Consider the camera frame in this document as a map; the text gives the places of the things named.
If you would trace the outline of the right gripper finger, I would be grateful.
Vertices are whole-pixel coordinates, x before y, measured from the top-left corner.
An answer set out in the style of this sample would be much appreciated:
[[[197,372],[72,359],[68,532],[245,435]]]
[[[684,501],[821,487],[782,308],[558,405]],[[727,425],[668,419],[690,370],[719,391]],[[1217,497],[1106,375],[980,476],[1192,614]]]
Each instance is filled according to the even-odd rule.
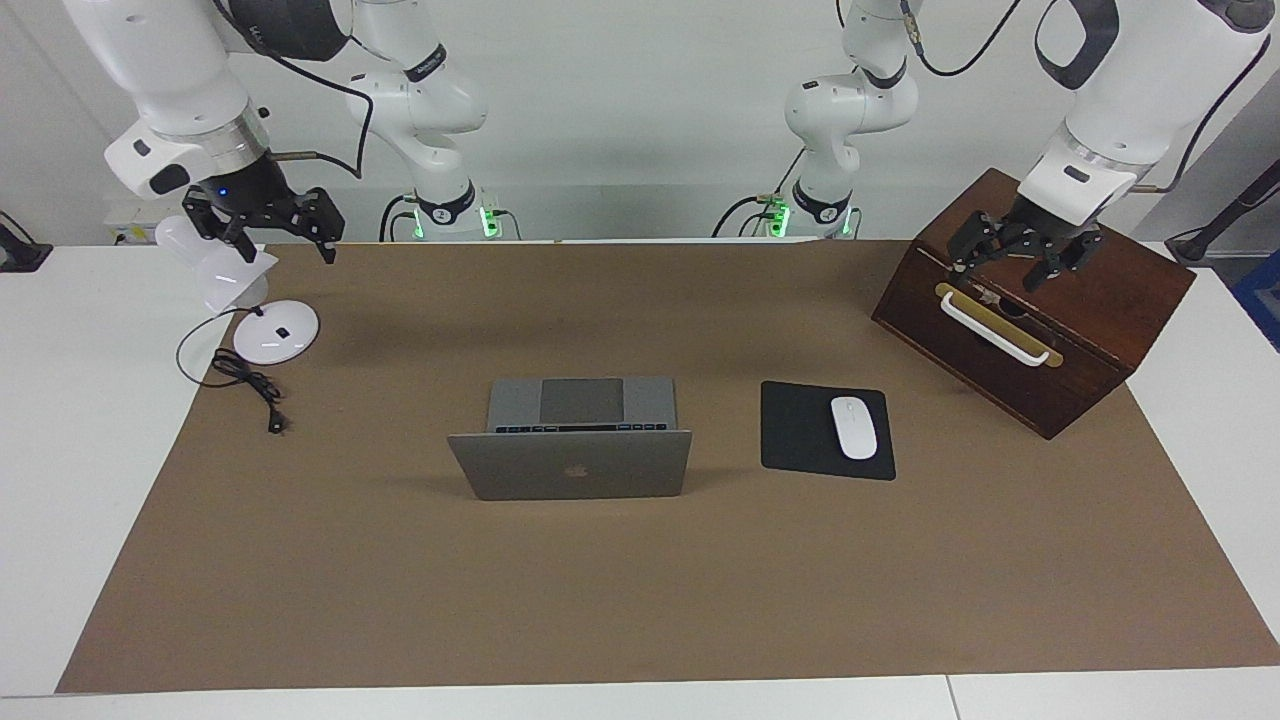
[[[246,234],[251,219],[251,215],[233,215],[228,220],[223,220],[218,215],[207,215],[205,218],[205,237],[234,249],[244,263],[253,263],[259,251]]]
[[[324,188],[315,187],[298,196],[298,229],[302,237],[315,245],[325,264],[335,261],[346,219]]]

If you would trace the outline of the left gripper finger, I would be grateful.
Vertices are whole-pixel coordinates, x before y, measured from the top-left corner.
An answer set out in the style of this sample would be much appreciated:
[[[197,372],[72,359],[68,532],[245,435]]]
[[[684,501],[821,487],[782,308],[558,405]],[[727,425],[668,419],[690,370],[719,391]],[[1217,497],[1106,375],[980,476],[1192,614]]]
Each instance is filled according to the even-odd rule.
[[[966,284],[978,266],[1001,258],[1000,231],[1001,222],[984,211],[972,213],[960,224],[948,240],[950,284]]]
[[[1079,234],[1074,238],[1038,238],[1033,245],[1037,263],[1021,281],[1027,292],[1036,292],[1047,281],[1064,272],[1082,269],[1093,256],[1092,234]]]

